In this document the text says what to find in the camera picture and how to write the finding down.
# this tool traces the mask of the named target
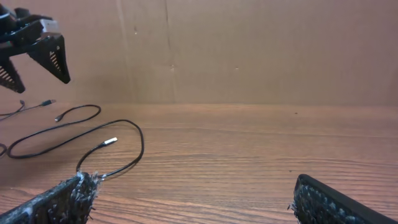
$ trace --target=metal connector tip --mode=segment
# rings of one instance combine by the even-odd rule
[[[58,121],[60,121],[62,118],[61,118],[61,116],[57,116],[56,118],[55,118],[55,122],[58,122]]]
[[[117,141],[118,139],[115,137],[115,138],[111,138],[111,139],[109,139],[109,140],[106,140],[105,142],[104,142],[104,144],[105,144],[105,146],[108,146],[108,145],[110,145],[110,144],[112,144],[112,143],[115,143],[116,141]]]

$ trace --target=black object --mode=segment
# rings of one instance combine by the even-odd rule
[[[37,63],[64,83],[70,81],[63,36],[51,17],[31,15],[29,10],[15,13],[0,4],[0,85],[17,93],[25,87],[10,57],[28,53]]]
[[[20,155],[20,156],[18,156],[18,155],[13,155],[13,154],[11,153],[12,150],[14,149],[14,147],[15,147],[18,143],[20,143],[21,141],[23,141],[23,140],[25,140],[25,139],[31,138],[31,137],[33,137],[33,136],[35,136],[35,135],[38,135],[38,134],[41,134],[41,133],[44,133],[44,132],[47,132],[47,131],[51,131],[51,130],[54,130],[54,129],[62,128],[62,127],[65,127],[65,126],[69,126],[69,125],[71,125],[71,124],[77,124],[77,123],[81,123],[81,122],[84,122],[84,121],[88,121],[89,119],[92,119],[92,118],[96,117],[97,115],[99,115],[99,114],[101,113],[101,107],[98,106],[98,105],[81,105],[81,106],[77,106],[77,107],[74,107],[74,108],[70,108],[69,110],[66,110],[66,111],[63,112],[61,115],[59,115],[59,116],[57,116],[57,117],[55,118],[55,122],[61,121],[62,118],[63,118],[67,113],[69,113],[69,112],[71,112],[71,111],[73,111],[73,110],[79,109],[79,108],[84,108],[84,107],[94,107],[94,108],[97,108],[98,111],[97,111],[94,115],[91,115],[91,116],[88,117],[88,118],[81,119],[81,120],[78,120],[78,121],[72,121],[72,122],[65,123],[65,124],[56,125],[56,126],[53,126],[53,127],[51,127],[51,128],[46,128],[46,129],[44,129],[44,130],[37,131],[36,133],[30,134],[30,135],[28,135],[28,136],[26,136],[26,137],[23,137],[23,138],[21,138],[21,139],[18,139],[18,140],[16,140],[14,143],[12,143],[12,144],[8,147],[7,155],[8,155],[10,158],[13,158],[13,159],[28,159],[28,158],[32,158],[32,157],[39,156],[39,155],[45,154],[45,153],[47,153],[47,152],[50,152],[50,151],[52,151],[52,150],[54,150],[54,149],[56,149],[56,148],[58,148],[58,147],[60,147],[60,146],[62,146],[62,145],[64,145],[64,144],[66,144],[66,143],[68,143],[68,142],[70,142],[70,141],[72,141],[72,140],[74,140],[74,139],[76,139],[76,138],[78,138],[78,137],[84,136],[85,134],[88,134],[88,133],[90,133],[90,132],[93,132],[93,131],[95,131],[95,130],[97,130],[97,129],[99,129],[99,128],[102,128],[102,127],[105,127],[105,126],[107,126],[107,125],[114,124],[114,123],[126,122],[126,123],[129,123],[129,124],[131,124],[131,125],[133,125],[134,127],[137,128],[137,130],[138,130],[138,132],[139,132],[139,135],[140,135],[140,138],[141,138],[141,151],[140,151],[139,155],[138,155],[134,160],[132,160],[131,162],[129,162],[127,165],[125,165],[125,166],[123,166],[122,168],[119,168],[119,169],[117,169],[117,170],[114,170],[114,171],[112,171],[112,172],[109,172],[109,173],[107,173],[107,174],[100,175],[100,177],[101,177],[102,179],[104,179],[104,178],[106,178],[106,177],[109,177],[109,176],[111,176],[111,175],[117,174],[117,173],[119,173],[119,172],[121,172],[121,171],[123,171],[123,170],[125,170],[125,169],[127,169],[127,168],[130,168],[130,167],[133,167],[134,165],[136,165],[136,164],[141,160],[142,156],[144,155],[144,134],[142,133],[142,130],[141,130],[141,128],[140,128],[138,125],[136,125],[135,123],[133,123],[132,121],[130,121],[130,120],[128,120],[128,119],[117,119],[117,120],[115,120],[115,121],[110,121],[110,122],[101,124],[101,125],[99,125],[99,126],[97,126],[97,127],[95,127],[95,128],[92,128],[92,129],[89,129],[88,131],[85,131],[84,133],[78,134],[78,135],[76,135],[75,137],[73,137],[73,138],[71,138],[71,139],[68,139],[68,140],[66,140],[66,141],[64,141],[64,142],[62,142],[62,143],[60,143],[60,144],[57,144],[56,146],[50,147],[50,148],[48,148],[48,149],[44,149],[43,151],[40,151],[40,152],[36,152],[36,153],[32,153],[32,154],[26,154],[26,155]],[[102,142],[101,144],[99,144],[99,145],[95,146],[94,148],[92,148],[91,150],[89,150],[89,151],[79,160],[79,162],[78,162],[78,164],[77,164],[77,166],[76,166],[76,171],[77,171],[77,172],[80,171],[80,166],[81,166],[81,164],[83,163],[83,161],[84,161],[91,153],[93,153],[93,152],[96,151],[97,149],[101,149],[102,147],[108,146],[108,145],[110,145],[110,144],[112,144],[112,143],[114,143],[114,142],[115,142],[115,141],[109,141],[109,140],[108,140],[108,141]]]
[[[289,208],[302,224],[398,224],[305,174],[297,179],[294,202]]]
[[[86,223],[102,180],[78,172],[54,188],[0,215],[0,223]]]
[[[38,108],[40,106],[50,105],[50,104],[54,103],[55,100],[46,100],[43,103],[41,103],[39,105],[36,105],[36,106],[31,106],[30,108],[25,108],[25,102],[23,100],[20,100],[19,102],[21,103],[21,107],[18,110],[16,110],[15,112],[0,114],[0,116],[5,116],[5,118],[0,118],[0,121],[4,121],[5,119],[7,119],[7,118],[9,118],[11,116],[14,116],[15,114],[21,113],[23,111],[27,111],[27,110],[31,110],[31,109],[34,109],[34,108]]]
[[[7,147],[0,143],[0,148],[2,148],[2,151],[0,152],[0,156],[2,156],[4,153],[6,153]]]

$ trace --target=cable connector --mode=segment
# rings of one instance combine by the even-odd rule
[[[109,139],[109,140],[106,140],[105,142],[102,142],[102,144],[103,144],[104,146],[108,146],[108,145],[110,145],[110,144],[115,143],[116,141],[118,141],[118,139],[115,137],[115,138],[111,138],[111,139]]]
[[[59,122],[62,119],[62,117],[63,117],[63,114],[61,114],[60,116],[57,116],[55,118],[55,122]]]
[[[50,104],[55,103],[55,102],[56,102],[56,100],[46,100],[40,105],[41,106],[47,106],[47,105],[50,105]]]

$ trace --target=wood grain surface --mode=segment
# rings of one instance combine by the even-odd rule
[[[14,110],[6,105],[0,112]],[[0,123],[9,146],[54,125],[71,104],[56,103]],[[299,174],[309,174],[398,219],[398,108],[260,105],[101,105],[85,123],[37,136],[16,154],[44,149],[114,119],[142,127],[146,151],[133,169],[103,183],[91,223],[296,223],[287,206]],[[68,114],[84,118],[94,109]],[[79,158],[100,142],[83,171],[100,173],[139,153],[137,131],[116,124],[32,159],[0,158],[0,212],[75,173]]]

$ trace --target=cardboard backdrop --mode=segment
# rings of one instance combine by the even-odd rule
[[[59,21],[73,81],[0,102],[398,105],[396,0],[3,0]]]

